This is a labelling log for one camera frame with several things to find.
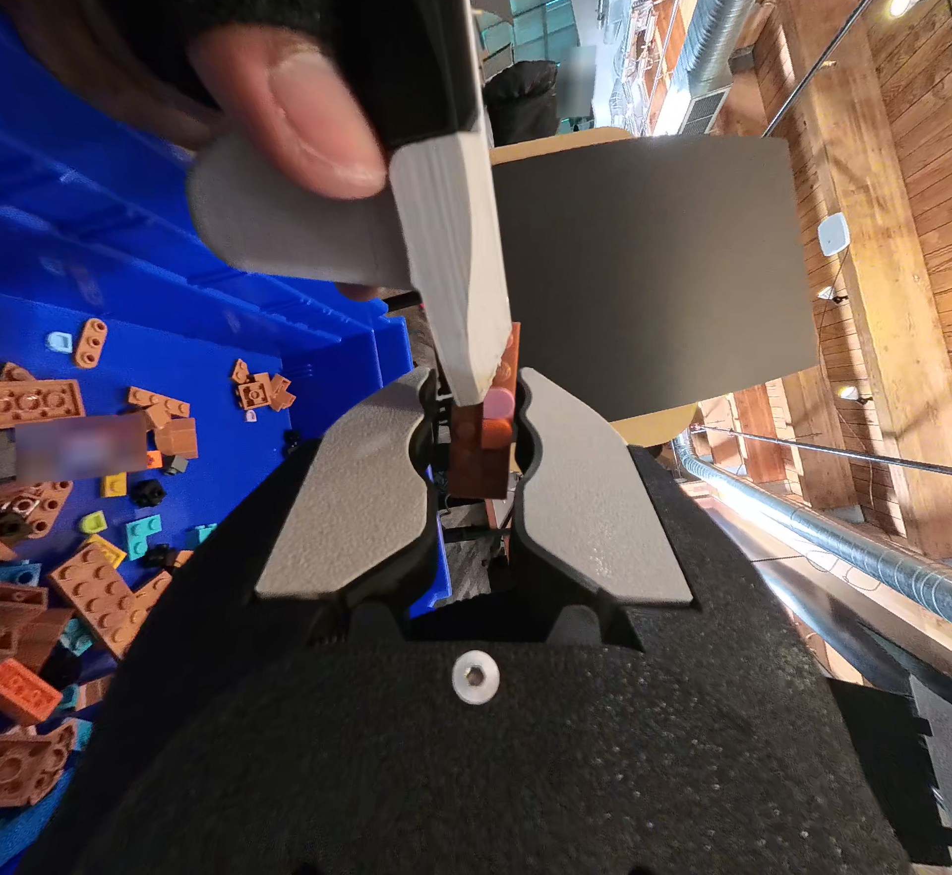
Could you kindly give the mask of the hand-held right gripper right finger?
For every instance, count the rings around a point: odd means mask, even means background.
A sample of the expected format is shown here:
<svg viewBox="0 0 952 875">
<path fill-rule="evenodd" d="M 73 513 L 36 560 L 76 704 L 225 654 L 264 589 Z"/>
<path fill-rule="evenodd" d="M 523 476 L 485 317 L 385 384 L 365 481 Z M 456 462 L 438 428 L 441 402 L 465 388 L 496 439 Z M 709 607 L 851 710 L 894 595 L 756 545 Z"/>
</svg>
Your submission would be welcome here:
<svg viewBox="0 0 952 875">
<path fill-rule="evenodd" d="M 521 369 L 518 381 L 530 461 L 514 507 L 515 544 L 621 605 L 690 605 L 690 586 L 622 436 L 540 372 Z"/>
</svg>

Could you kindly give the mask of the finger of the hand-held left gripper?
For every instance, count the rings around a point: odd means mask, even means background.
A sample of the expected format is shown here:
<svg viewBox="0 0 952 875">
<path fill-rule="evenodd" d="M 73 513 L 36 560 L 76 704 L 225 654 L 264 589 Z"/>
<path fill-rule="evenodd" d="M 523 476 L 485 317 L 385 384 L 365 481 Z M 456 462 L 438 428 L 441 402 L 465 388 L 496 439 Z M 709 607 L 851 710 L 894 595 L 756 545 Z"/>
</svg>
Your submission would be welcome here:
<svg viewBox="0 0 952 875">
<path fill-rule="evenodd" d="M 404 145 L 389 167 L 411 281 L 463 406 L 482 404 L 512 327 L 489 152 L 484 131 L 462 131 Z"/>
</svg>

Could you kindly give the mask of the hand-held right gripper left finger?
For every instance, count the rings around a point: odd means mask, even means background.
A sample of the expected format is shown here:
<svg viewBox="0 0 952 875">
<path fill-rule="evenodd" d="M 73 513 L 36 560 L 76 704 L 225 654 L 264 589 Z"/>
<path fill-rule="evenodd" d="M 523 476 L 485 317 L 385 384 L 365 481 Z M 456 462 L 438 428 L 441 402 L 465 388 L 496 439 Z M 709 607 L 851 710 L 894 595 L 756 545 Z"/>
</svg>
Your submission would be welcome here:
<svg viewBox="0 0 952 875">
<path fill-rule="evenodd" d="M 426 475 L 434 375 L 416 368 L 326 432 L 256 583 L 257 596 L 417 602 L 439 564 Z"/>
</svg>

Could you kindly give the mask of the brick chunk with coloured studs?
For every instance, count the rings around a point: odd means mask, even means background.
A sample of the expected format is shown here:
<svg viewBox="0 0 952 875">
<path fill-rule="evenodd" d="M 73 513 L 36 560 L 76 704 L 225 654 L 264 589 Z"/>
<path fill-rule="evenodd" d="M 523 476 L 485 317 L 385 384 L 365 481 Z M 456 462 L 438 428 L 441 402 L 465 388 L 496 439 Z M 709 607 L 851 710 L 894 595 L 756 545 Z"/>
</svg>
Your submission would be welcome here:
<svg viewBox="0 0 952 875">
<path fill-rule="evenodd" d="M 448 491 L 462 499 L 507 495 L 514 439 L 521 325 L 514 322 L 495 377 L 480 405 L 453 405 L 449 414 Z"/>
</svg>

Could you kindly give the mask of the blue plastic bin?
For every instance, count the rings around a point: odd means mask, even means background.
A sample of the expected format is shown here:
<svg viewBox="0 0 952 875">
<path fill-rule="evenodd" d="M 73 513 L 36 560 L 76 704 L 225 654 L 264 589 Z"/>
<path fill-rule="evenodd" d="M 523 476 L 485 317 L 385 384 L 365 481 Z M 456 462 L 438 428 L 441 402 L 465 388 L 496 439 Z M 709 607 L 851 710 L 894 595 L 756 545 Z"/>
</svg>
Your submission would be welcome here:
<svg viewBox="0 0 952 875">
<path fill-rule="evenodd" d="M 419 755 L 372 768 L 410 691 L 396 643 L 344 641 L 314 601 L 254 595 L 312 436 L 411 370 L 406 327 L 327 284 L 245 279 L 187 223 L 184 162 L 82 103 L 2 20 L 2 358 L 36 371 L 55 321 L 113 329 L 87 411 L 156 384 L 197 414 L 162 508 L 218 522 L 119 661 L 91 742 L 2 821 L 2 873 L 428 873 Z"/>
</svg>

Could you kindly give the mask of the person's left hand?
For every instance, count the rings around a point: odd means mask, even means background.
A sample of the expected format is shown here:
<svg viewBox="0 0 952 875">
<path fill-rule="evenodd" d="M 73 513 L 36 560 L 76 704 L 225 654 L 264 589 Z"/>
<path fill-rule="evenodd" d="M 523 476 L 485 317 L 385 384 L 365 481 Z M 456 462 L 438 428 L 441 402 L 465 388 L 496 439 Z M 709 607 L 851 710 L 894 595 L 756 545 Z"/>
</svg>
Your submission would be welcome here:
<svg viewBox="0 0 952 875">
<path fill-rule="evenodd" d="M 379 194 L 387 157 L 327 50 L 327 0 L 2 0 L 24 46 L 113 119 L 181 147 L 241 131 L 336 200 Z"/>
</svg>

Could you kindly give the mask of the black office chair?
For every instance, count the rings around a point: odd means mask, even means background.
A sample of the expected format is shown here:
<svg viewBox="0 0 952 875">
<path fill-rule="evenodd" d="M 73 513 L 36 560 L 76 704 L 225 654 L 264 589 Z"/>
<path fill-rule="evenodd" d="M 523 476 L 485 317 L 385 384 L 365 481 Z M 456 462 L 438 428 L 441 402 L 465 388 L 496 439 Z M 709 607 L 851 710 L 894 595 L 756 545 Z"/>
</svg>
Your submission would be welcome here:
<svg viewBox="0 0 952 875">
<path fill-rule="evenodd" d="M 495 146 L 554 136 L 561 118 L 557 110 L 558 64 L 519 61 L 495 74 L 482 87 Z"/>
</svg>

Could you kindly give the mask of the pile of loose toy bricks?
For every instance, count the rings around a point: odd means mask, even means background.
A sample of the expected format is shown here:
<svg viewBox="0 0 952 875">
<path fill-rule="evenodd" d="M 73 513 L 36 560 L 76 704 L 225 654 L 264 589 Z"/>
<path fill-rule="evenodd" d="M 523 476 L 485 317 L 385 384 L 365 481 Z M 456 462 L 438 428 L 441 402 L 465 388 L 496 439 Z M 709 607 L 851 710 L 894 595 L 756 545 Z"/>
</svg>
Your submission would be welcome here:
<svg viewBox="0 0 952 875">
<path fill-rule="evenodd" d="M 257 601 L 252 572 L 264 532 L 276 520 L 275 469 L 283 465 L 286 410 L 268 405 L 258 424 L 245 421 L 231 373 L 238 360 L 252 380 L 284 373 L 258 347 L 218 345 L 107 320 L 100 364 L 78 369 L 45 347 L 53 331 L 77 335 L 85 314 L 2 298 L 2 361 L 34 375 L 22 389 L 2 381 L 2 408 L 58 411 L 82 400 L 89 419 L 142 419 L 119 414 L 130 388 L 189 405 L 198 458 L 166 476 L 158 507 L 98 496 L 99 478 L 74 479 L 65 517 L 30 554 L 41 560 L 42 590 L 93 638 L 82 655 L 113 663 L 112 681 L 76 758 L 59 809 L 98 821 L 129 794 L 172 739 L 207 726 L 249 674 L 301 644 L 309 611 Z"/>
</svg>

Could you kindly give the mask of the black stand bar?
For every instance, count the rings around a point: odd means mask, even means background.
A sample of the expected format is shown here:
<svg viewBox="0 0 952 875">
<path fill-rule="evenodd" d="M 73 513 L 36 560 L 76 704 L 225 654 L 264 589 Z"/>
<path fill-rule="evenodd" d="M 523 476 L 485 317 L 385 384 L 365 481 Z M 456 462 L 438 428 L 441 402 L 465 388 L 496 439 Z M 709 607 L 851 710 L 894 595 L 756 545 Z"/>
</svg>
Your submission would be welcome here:
<svg viewBox="0 0 952 875">
<path fill-rule="evenodd" d="M 911 862 L 950 868 L 950 826 L 940 809 L 927 720 L 909 696 L 837 679 L 827 684 L 865 780 Z"/>
</svg>

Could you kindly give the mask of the silver air duct with grille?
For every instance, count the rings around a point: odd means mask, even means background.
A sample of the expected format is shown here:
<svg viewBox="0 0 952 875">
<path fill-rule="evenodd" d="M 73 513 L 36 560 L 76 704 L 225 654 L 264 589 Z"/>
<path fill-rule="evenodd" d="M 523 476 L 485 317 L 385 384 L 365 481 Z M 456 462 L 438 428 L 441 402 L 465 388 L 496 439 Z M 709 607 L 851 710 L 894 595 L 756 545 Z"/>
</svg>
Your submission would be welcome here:
<svg viewBox="0 0 952 875">
<path fill-rule="evenodd" d="M 729 60 L 755 0 L 697 0 L 653 136 L 703 135 L 730 93 Z"/>
</svg>

